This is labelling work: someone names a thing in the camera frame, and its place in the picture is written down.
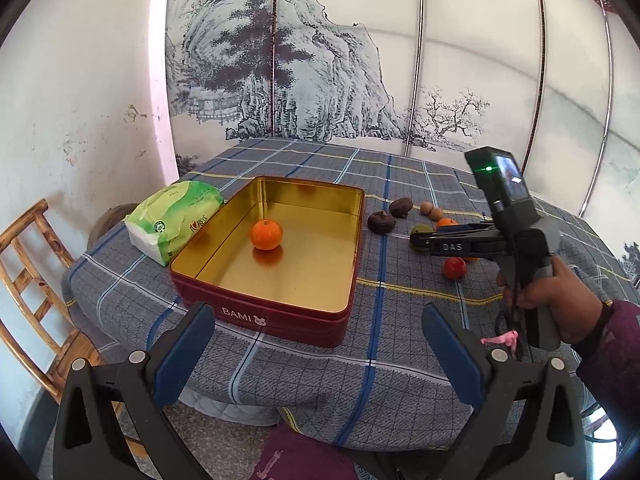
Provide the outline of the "purple sleeved right forearm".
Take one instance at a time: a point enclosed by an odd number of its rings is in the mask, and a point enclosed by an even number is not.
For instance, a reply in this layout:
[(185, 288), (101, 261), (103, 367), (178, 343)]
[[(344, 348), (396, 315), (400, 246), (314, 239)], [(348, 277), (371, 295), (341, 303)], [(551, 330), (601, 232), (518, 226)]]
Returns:
[(594, 329), (572, 349), (580, 356), (577, 376), (626, 443), (639, 430), (639, 307), (622, 300), (604, 306)]

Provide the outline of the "person's right hand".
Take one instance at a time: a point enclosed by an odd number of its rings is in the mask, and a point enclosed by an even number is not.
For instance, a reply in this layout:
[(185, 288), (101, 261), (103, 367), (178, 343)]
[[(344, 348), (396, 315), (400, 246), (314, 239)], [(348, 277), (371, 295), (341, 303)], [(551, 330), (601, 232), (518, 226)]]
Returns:
[(509, 307), (547, 308), (558, 326), (560, 339), (566, 344), (579, 344), (597, 326), (602, 301), (559, 256), (552, 257), (550, 262), (553, 274), (537, 278), (517, 295), (501, 272), (497, 274), (497, 285), (503, 289), (503, 299)]

